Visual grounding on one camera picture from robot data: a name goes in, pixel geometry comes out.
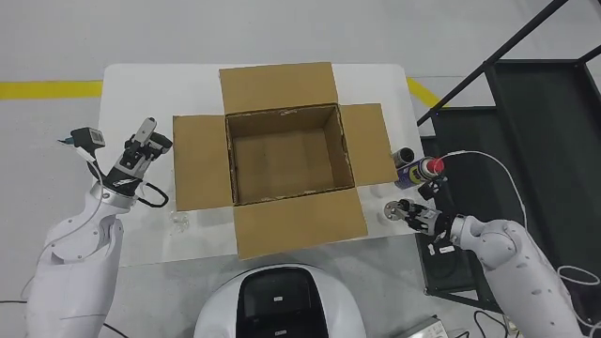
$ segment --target yellow floor line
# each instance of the yellow floor line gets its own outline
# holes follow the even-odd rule
[[[407,78],[409,93],[428,108],[440,98],[417,81]],[[102,81],[36,81],[0,83],[0,100],[51,100],[100,97]]]
[[[0,83],[0,100],[51,100],[100,97],[102,81]]]
[[[409,87],[409,93],[417,97],[417,99],[428,108],[432,108],[440,100],[436,94],[432,93],[425,86],[410,77],[407,78],[407,85]]]

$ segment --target open cardboard box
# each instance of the open cardboard box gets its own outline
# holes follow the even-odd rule
[[[367,235],[356,188],[397,178],[379,104],[339,105],[330,63],[220,78],[225,115],[174,117],[177,210],[233,206],[240,258]]]

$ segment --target blue can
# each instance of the blue can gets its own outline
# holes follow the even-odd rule
[[[418,161],[398,168],[396,170],[398,180],[394,182],[394,185],[401,190],[405,190],[437,177],[442,170],[444,170],[444,164],[441,160],[433,157],[423,157]]]

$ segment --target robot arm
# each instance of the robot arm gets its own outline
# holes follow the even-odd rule
[[[480,261],[497,303],[528,338],[580,337],[565,285],[519,223],[450,216],[409,200],[385,207],[389,219],[403,219],[429,236],[448,235]]]
[[[155,128],[155,120],[146,119],[107,176],[93,157],[104,146],[99,131],[75,130],[65,141],[89,154],[99,181],[85,195],[84,211],[56,225],[46,238],[27,302],[29,337],[91,338],[100,333],[113,302],[121,255],[123,225],[116,215],[130,211],[146,169],[172,145]]]

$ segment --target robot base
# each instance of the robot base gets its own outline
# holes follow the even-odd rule
[[[221,286],[200,311],[194,338],[365,338],[357,302],[321,269],[283,264]]]

